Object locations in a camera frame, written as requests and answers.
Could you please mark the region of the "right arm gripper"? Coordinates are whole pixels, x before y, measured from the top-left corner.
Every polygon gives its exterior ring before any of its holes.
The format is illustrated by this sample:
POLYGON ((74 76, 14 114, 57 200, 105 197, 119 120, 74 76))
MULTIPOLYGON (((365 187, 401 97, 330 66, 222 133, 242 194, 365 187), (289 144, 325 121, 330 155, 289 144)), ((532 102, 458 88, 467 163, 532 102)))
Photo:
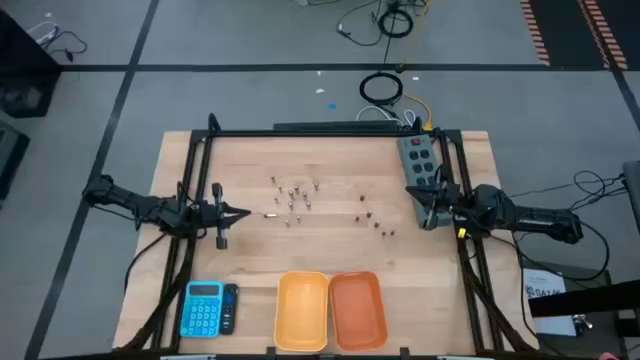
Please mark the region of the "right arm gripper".
POLYGON ((460 202, 461 186, 457 183, 440 182, 426 186, 406 186, 405 190, 425 211, 425 230, 447 226, 452 222, 453 209, 460 202))

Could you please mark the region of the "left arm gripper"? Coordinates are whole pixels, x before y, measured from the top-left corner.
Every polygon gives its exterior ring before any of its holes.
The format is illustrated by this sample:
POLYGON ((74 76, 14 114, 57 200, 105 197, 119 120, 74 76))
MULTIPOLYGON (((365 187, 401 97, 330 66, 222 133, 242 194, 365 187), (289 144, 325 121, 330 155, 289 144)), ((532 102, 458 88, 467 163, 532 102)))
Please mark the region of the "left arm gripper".
POLYGON ((236 208, 222 201, 223 189, 220 183, 212 184, 212 194, 214 203, 209 204, 207 201, 200 201, 197 210, 197 224, 202 229, 215 228, 216 248, 218 250, 226 250, 227 239, 224 235, 225 229, 230 228, 236 222, 249 216, 251 213, 248 209, 236 208))

